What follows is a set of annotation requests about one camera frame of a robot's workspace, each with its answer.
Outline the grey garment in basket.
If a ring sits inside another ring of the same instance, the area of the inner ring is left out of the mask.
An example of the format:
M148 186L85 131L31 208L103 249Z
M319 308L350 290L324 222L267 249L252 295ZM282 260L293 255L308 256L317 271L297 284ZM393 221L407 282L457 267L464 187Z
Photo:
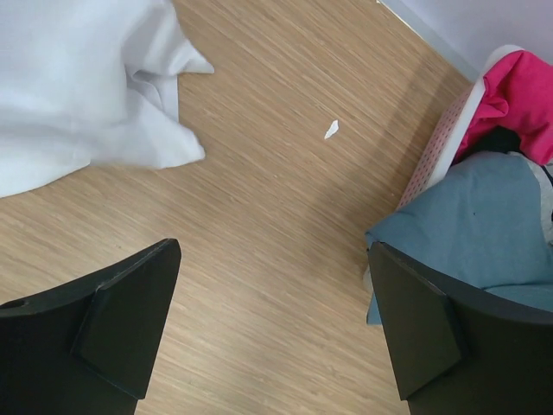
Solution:
M538 166L514 151L509 160L506 190L509 244L518 251L552 246L552 177L547 167Z

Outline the pink t shirt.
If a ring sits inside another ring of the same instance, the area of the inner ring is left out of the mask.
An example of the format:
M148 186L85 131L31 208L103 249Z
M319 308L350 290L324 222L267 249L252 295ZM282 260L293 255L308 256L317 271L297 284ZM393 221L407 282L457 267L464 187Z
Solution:
M485 91L456 152L459 162L500 126L518 134L519 149L539 165L552 160L552 66L525 50L511 52L483 76Z

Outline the blue grey t shirt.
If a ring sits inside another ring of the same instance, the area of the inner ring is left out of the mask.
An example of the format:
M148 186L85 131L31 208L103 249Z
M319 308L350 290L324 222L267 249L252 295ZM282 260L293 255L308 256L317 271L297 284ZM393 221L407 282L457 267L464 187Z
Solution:
M495 296L552 309L552 246L509 244L507 154L481 152L452 167L370 228L369 245L388 244L438 272Z

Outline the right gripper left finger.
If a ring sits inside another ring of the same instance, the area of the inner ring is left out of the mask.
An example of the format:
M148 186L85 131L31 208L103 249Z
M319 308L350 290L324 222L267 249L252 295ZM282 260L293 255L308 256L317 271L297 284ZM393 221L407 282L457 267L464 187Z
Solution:
M145 398L181 263L163 239L1 306L3 414L132 414Z

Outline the white laundry basket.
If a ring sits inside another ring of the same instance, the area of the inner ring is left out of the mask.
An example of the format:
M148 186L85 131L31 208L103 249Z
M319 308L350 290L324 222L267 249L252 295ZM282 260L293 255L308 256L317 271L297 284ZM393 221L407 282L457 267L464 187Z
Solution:
M483 76L506 55L519 50L522 48L516 45L496 48L489 55L476 81L442 113L397 205L398 208L410 203L447 174L486 91Z

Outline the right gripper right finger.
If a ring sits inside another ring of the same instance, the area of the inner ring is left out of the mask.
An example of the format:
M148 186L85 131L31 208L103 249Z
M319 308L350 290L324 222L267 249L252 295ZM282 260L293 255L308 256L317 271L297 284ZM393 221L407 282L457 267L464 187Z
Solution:
M550 414L552 314L399 250L368 252L400 399L412 414Z

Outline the white t shirt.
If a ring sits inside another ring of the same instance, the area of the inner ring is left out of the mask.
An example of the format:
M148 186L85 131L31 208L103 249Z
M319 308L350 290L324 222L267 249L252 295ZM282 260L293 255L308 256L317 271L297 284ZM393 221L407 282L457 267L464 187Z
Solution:
M213 71L170 1L2 2L2 196L94 164L202 160L178 78Z

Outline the small white paper scrap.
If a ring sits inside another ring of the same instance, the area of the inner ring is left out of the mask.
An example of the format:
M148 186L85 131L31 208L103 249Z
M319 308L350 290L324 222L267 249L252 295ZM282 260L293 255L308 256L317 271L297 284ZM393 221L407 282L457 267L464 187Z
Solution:
M328 140L329 138L331 138L334 134L338 132L339 128L340 128L339 121L335 119L327 129L324 139Z

